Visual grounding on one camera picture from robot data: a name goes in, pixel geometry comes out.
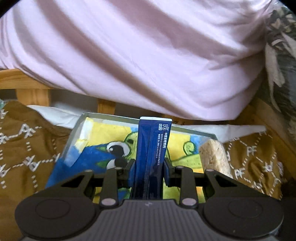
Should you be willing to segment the dark blue stick packet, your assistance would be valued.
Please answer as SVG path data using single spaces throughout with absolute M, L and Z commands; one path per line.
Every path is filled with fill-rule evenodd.
M 140 118 L 132 199 L 163 198 L 162 171 L 171 125 L 170 118 Z

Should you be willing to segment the rice cracker bar packet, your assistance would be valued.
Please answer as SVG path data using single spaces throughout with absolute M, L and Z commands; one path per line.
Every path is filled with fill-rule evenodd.
M 199 155 L 204 171 L 213 169 L 233 178 L 224 146 L 219 141 L 208 139 L 199 147 Z

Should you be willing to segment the grey tray with cartoon drawing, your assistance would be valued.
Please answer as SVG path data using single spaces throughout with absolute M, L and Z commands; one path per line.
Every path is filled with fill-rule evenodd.
M 115 167 L 125 168 L 131 159 L 136 160 L 138 123 L 139 120 L 82 118 L 74 127 L 62 156 L 49 176 L 47 187 L 85 170 L 101 174 Z M 185 166 L 201 173 L 199 147 L 208 139 L 214 137 L 184 128 L 176 129 L 171 125 L 165 158 L 173 166 Z M 119 189 L 119 199 L 131 198 L 131 195 L 132 188 Z M 163 198 L 178 200 L 179 195 L 178 187 L 167 187 L 163 180 Z

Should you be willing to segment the brown printed blanket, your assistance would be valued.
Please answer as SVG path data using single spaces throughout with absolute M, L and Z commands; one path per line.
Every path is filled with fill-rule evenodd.
M 77 123 L 87 116 L 137 121 L 86 113 Z M 282 240 L 281 203 L 213 169 L 193 171 L 197 207 L 166 198 L 101 207 L 106 172 L 92 170 L 47 187 L 73 130 L 17 101 L 1 109 L 1 240 Z

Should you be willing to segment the pink bed sheet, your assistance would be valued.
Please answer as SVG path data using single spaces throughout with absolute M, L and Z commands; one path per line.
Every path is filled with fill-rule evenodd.
M 233 120 L 259 88 L 272 1 L 20 1 L 1 68 L 181 118 Z

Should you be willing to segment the grey floral patterned fabric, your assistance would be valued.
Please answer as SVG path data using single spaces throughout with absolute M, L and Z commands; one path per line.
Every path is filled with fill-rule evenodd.
M 295 119 L 295 14 L 277 1 L 265 21 L 265 67 L 271 103 Z

